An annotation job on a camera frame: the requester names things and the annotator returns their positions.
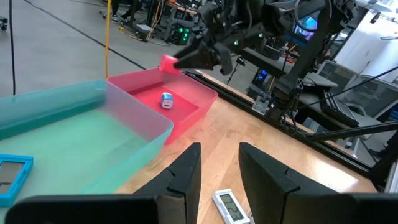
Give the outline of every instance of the digital display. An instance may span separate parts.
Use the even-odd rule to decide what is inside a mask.
[[[23,162],[2,162],[0,164],[0,194],[8,193],[24,164]]]
[[[307,28],[315,29],[315,28],[318,27],[318,22],[314,18],[312,18],[311,16],[304,17],[300,21]],[[314,34],[313,32],[309,32],[309,31],[301,29],[299,26],[295,27],[294,32],[296,34],[304,35],[307,40],[310,40],[311,37]]]
[[[220,195],[220,198],[234,221],[244,218],[229,194]]]

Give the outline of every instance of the wheel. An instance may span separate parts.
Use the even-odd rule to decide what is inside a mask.
[[[0,28],[1,28],[2,30],[7,30],[7,24],[0,23]]]

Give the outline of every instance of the lab equipment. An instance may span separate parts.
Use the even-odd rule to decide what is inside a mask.
[[[317,28],[305,27],[301,19],[319,10]],[[175,54],[178,61],[174,66],[212,70],[220,64],[220,72],[227,75],[233,70],[231,52],[239,54],[245,47],[262,47],[265,32],[282,35],[286,30],[292,30],[294,24],[314,32],[307,47],[300,52],[295,66],[287,75],[276,80],[264,96],[274,104],[267,110],[266,116],[281,121],[286,111],[296,109],[302,79],[313,68],[314,59],[322,52],[324,43],[343,30],[357,13],[358,6],[354,0],[333,3],[329,0],[294,0],[270,4],[260,0],[226,1],[222,4],[207,2],[199,10],[207,27],[192,30],[195,34],[192,43]]]
[[[231,189],[217,190],[213,194],[213,201],[226,224],[250,223]]]

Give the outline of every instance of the black cable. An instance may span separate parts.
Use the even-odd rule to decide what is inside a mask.
[[[232,79],[232,76],[235,74],[235,72],[236,71],[238,71],[238,68],[239,68],[239,63],[237,63],[236,65],[235,65],[235,68],[234,68],[234,70],[233,70],[233,72],[231,73],[231,76],[228,78],[228,80],[225,82],[225,84],[229,84],[229,82],[231,81],[231,79]]]
[[[311,81],[313,82],[313,84],[314,84],[315,86],[317,86],[317,83],[316,83],[312,78],[309,78],[309,77],[305,77],[305,78],[311,80]]]
[[[293,121],[293,127],[294,127],[293,133],[291,133],[291,134],[296,135],[297,134],[297,123],[293,116],[293,110],[290,110],[290,118]]]
[[[14,60],[14,33],[12,31],[12,0],[9,0],[9,23],[10,23],[10,39],[11,39],[11,63],[12,63],[12,95],[16,94],[15,80],[15,60]]]
[[[358,87],[358,86],[361,86],[361,85],[363,85],[363,84],[365,84],[365,83],[368,83],[368,82],[370,82],[370,81],[372,81],[372,80],[375,80],[375,79],[377,79],[377,78],[379,78],[379,77],[381,77],[381,76],[383,76],[383,75],[385,75],[385,74],[388,74],[388,73],[390,73],[390,72],[392,72],[392,71],[394,71],[394,70],[396,70],[396,69],[398,69],[398,66],[396,66],[396,67],[394,67],[394,68],[392,68],[392,69],[390,69],[390,70],[388,70],[388,71],[385,71],[385,72],[381,73],[380,75],[376,75],[375,77],[372,77],[372,78],[370,78],[370,79],[368,79],[368,80],[366,80],[366,81],[364,81],[364,82],[361,82],[361,83],[359,83],[359,84],[357,84],[357,85],[355,85],[355,86],[352,86],[351,88],[348,88],[348,89],[343,90],[343,91],[341,91],[341,92],[339,92],[339,93],[336,93],[336,94],[334,94],[334,95],[330,95],[330,96],[328,96],[328,97],[326,97],[326,98],[323,98],[323,99],[321,99],[321,100],[319,100],[319,101],[317,101],[317,102],[310,103],[310,104],[308,104],[308,105],[299,106],[297,109],[298,109],[298,110],[299,110],[299,109],[303,109],[303,108],[306,108],[306,107],[308,107],[308,106],[317,104],[317,103],[322,102],[322,101],[324,101],[324,100],[327,100],[327,99],[329,99],[329,98],[338,96],[338,95],[340,95],[340,94],[342,94],[342,93],[345,93],[345,92],[347,92],[347,91],[350,91],[350,90],[352,90],[352,89],[354,89],[354,88],[356,88],[356,87]]]
[[[287,57],[289,56],[289,53],[290,53],[290,46],[292,45],[292,42],[293,42],[293,35],[290,35],[289,43],[287,43],[287,51],[286,51],[284,65],[282,66],[282,72],[285,72],[286,61],[287,61]]]

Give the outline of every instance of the wire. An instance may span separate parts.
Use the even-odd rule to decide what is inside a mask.
[[[231,81],[232,76],[235,74],[236,71],[238,71],[239,66],[240,66],[239,63],[237,63],[237,64],[235,65],[235,68],[234,68],[233,72],[231,73],[231,76],[228,78],[228,80],[225,82],[225,84],[229,85],[229,82]]]
[[[162,46],[162,47],[170,47],[170,46],[171,46],[171,45],[168,44],[168,43],[166,43],[166,44],[160,44],[161,41],[159,41],[158,43],[155,43],[155,42],[153,42],[153,41],[148,40],[148,42],[150,42],[150,43],[152,43],[152,44],[155,44],[155,45],[158,45],[158,46]]]
[[[105,30],[105,79],[108,78],[108,62],[109,62],[109,25],[111,21],[111,0],[108,0],[108,8],[106,9],[106,30]]]
[[[297,123],[296,123],[296,120],[294,119],[294,116],[293,116],[293,110],[290,110],[290,118],[293,121],[293,127],[294,127],[294,131],[291,134],[292,135],[296,135],[297,134]]]
[[[289,48],[290,48],[290,45],[292,45],[292,42],[293,42],[293,35],[290,36],[289,43],[287,43],[287,51],[286,51],[284,65],[282,66],[282,72],[285,72],[285,66],[286,66],[287,57],[289,56],[289,53],[290,53]]]
[[[365,5],[364,7],[371,6],[371,5],[373,5],[373,4],[376,4],[376,3],[378,3],[379,1],[381,1],[381,0],[377,0],[377,1],[373,2],[373,3],[369,3],[369,4]]]
[[[305,78],[311,80],[311,81],[313,82],[313,84],[314,84],[315,86],[317,86],[317,83],[316,83],[312,78],[309,78],[309,77],[305,77]]]
[[[242,23],[244,23],[244,22],[243,21],[238,21],[238,22],[232,23],[231,27],[234,27],[234,26],[242,24]]]
[[[160,8],[160,15],[159,15],[159,18],[158,18],[157,22],[156,22],[156,23],[152,23],[152,29],[149,31],[149,34],[147,35],[146,40],[149,40],[152,31],[155,29],[155,26],[159,23],[160,18],[162,17],[162,12],[163,12],[163,1],[164,1],[164,0],[160,0],[159,3],[158,3],[158,5],[157,5],[156,14],[155,14],[156,16],[157,16],[157,13],[158,13],[158,11],[159,11],[159,6],[160,6],[160,4],[162,4],[162,7]]]
[[[318,28],[308,28],[308,27],[305,27],[305,26],[301,23],[301,20],[300,20],[300,18],[299,18],[299,4],[300,4],[300,1],[301,1],[301,0],[296,0],[296,3],[294,4],[294,19],[296,20],[297,25],[298,25],[301,29],[303,29],[303,30],[305,30],[305,31],[309,31],[309,32],[315,32]],[[325,0],[325,2],[327,3],[327,7],[329,8],[329,12],[330,12],[329,20],[330,20],[330,18],[331,18],[331,2],[330,2],[330,0]]]
[[[11,64],[12,64],[12,95],[16,94],[15,79],[15,60],[14,60],[14,32],[12,31],[12,0],[9,0],[9,23],[10,23],[10,39],[11,39]]]
[[[345,93],[345,92],[347,92],[347,91],[350,91],[350,90],[352,90],[352,89],[354,89],[354,88],[356,88],[356,87],[358,87],[358,86],[361,86],[361,85],[363,85],[363,84],[365,84],[365,83],[368,83],[368,82],[370,82],[370,81],[372,81],[372,80],[375,80],[375,79],[377,79],[377,78],[379,78],[379,77],[381,77],[381,76],[383,76],[383,75],[385,75],[385,74],[388,74],[388,73],[390,73],[390,72],[392,72],[392,71],[394,71],[394,70],[396,70],[396,69],[398,69],[398,66],[396,66],[396,67],[394,67],[394,68],[392,68],[392,69],[390,69],[390,70],[388,70],[388,71],[385,71],[385,72],[381,73],[380,75],[376,75],[375,77],[372,77],[372,78],[370,78],[370,79],[368,79],[368,80],[366,80],[366,81],[364,81],[364,82],[361,82],[361,83],[359,83],[359,84],[357,84],[357,85],[355,85],[355,86],[352,86],[351,88],[348,88],[348,89],[343,90],[343,91],[341,91],[341,92],[339,92],[339,93],[336,93],[336,94],[334,94],[334,95],[330,95],[330,96],[328,96],[328,97],[326,97],[326,98],[323,98],[323,99],[321,99],[321,100],[319,100],[319,101],[317,101],[317,102],[310,103],[310,104],[303,105],[303,106],[299,106],[297,109],[298,109],[298,110],[299,110],[299,109],[303,109],[303,108],[306,108],[306,107],[308,107],[308,106],[317,104],[317,103],[322,102],[322,101],[324,101],[324,100],[327,100],[327,99],[329,99],[329,98],[338,96],[338,95],[340,95],[340,94],[342,94],[342,93]]]
[[[249,29],[251,28],[251,24],[252,24],[252,16],[251,16],[251,11],[250,11],[249,0],[246,0],[246,9],[248,10],[250,21],[249,21],[249,26],[248,26],[248,29],[246,30],[245,35],[249,32]]]

